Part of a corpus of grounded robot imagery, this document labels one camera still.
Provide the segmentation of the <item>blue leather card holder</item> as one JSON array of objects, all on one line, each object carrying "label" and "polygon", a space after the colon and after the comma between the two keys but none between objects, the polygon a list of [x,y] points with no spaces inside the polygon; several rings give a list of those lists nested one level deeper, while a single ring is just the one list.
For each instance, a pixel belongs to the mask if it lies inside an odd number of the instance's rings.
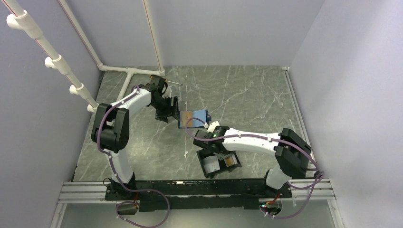
[{"label": "blue leather card holder", "polygon": [[191,112],[193,112],[193,116],[186,123],[185,127],[188,127],[188,128],[206,128],[208,126],[208,124],[211,121],[211,116],[209,115],[209,112],[207,110],[202,109],[202,110],[196,110],[196,111],[191,111]]}]

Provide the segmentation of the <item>black plastic card tray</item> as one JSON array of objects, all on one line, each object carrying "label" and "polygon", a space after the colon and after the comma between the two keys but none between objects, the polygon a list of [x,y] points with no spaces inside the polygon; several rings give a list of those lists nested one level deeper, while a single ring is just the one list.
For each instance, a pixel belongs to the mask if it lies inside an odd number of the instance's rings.
[{"label": "black plastic card tray", "polygon": [[212,179],[220,173],[230,173],[234,169],[242,167],[236,152],[233,152],[229,157],[222,160],[219,159],[218,155],[206,149],[198,150],[196,154],[205,178]]}]

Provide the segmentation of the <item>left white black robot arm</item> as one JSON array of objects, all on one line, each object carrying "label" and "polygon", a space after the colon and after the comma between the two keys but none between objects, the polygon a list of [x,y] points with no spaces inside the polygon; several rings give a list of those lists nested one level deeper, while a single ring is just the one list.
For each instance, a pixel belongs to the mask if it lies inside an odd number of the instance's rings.
[{"label": "left white black robot arm", "polygon": [[111,103],[101,103],[96,110],[91,140],[103,153],[112,170],[112,180],[120,183],[118,194],[129,200],[136,195],[135,174],[129,164],[126,146],[130,137],[130,117],[143,107],[155,109],[155,119],[165,123],[179,120],[179,98],[166,97],[168,81],[151,75],[149,83],[135,85],[127,96]]}]

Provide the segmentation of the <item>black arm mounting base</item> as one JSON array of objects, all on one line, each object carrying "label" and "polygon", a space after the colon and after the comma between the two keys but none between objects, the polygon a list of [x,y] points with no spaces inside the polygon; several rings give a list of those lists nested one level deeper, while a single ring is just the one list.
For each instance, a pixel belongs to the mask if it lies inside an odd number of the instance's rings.
[{"label": "black arm mounting base", "polygon": [[119,183],[109,183],[105,200],[138,201],[140,212],[170,209],[258,209],[274,198],[291,198],[288,185],[273,190],[263,178],[226,180],[137,180],[129,192]]}]

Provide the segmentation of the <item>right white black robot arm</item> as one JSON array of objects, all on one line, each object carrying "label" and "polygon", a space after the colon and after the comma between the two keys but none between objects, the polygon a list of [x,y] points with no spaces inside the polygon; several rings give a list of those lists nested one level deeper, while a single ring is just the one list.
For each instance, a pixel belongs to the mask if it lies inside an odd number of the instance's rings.
[{"label": "right white black robot arm", "polygon": [[279,133],[253,133],[228,126],[216,126],[212,131],[198,130],[192,134],[193,143],[211,153],[252,152],[275,158],[262,183],[262,192],[274,197],[291,179],[306,177],[311,159],[311,147],[293,130]]}]

